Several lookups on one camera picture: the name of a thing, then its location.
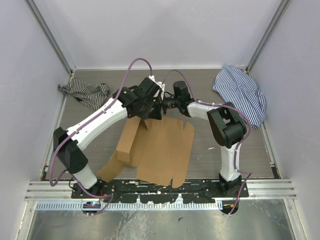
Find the brown cardboard box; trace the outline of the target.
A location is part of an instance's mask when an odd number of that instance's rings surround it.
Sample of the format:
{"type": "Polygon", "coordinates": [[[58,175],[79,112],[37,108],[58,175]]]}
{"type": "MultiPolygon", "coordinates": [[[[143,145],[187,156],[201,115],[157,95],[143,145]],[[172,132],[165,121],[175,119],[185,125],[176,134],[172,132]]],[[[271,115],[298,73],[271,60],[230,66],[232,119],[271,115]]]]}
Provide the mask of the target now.
{"type": "Polygon", "coordinates": [[[180,119],[130,118],[115,152],[96,174],[109,183],[129,166],[138,180],[179,188],[187,178],[194,136],[194,126],[180,119]]]}

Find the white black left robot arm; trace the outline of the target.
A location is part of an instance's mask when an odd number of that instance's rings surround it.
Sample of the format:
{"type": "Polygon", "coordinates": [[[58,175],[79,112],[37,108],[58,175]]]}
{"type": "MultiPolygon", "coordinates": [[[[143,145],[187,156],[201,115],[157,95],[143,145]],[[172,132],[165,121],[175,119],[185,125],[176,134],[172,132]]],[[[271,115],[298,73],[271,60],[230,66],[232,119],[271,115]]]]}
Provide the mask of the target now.
{"type": "Polygon", "coordinates": [[[152,109],[164,98],[165,84],[154,76],[143,79],[139,85],[120,88],[101,108],[80,123],[53,133],[53,159],[59,159],[82,188],[88,198],[100,194],[98,178],[88,165],[83,151],[107,128],[132,117],[147,119],[152,109]]]}

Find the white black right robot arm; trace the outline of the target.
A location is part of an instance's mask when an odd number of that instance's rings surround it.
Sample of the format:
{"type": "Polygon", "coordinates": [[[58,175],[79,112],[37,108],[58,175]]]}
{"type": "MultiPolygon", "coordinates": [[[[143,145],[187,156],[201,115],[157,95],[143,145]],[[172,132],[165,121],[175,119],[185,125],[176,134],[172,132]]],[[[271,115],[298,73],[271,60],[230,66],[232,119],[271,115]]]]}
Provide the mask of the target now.
{"type": "Polygon", "coordinates": [[[225,197],[232,197],[242,184],[239,170],[241,141],[247,134],[247,127],[230,102],[225,104],[206,103],[191,97],[184,81],[173,84],[174,93],[162,94],[161,107],[177,108],[189,118],[200,118],[209,122],[213,137],[221,149],[221,169],[218,175],[219,190],[225,197]]]}

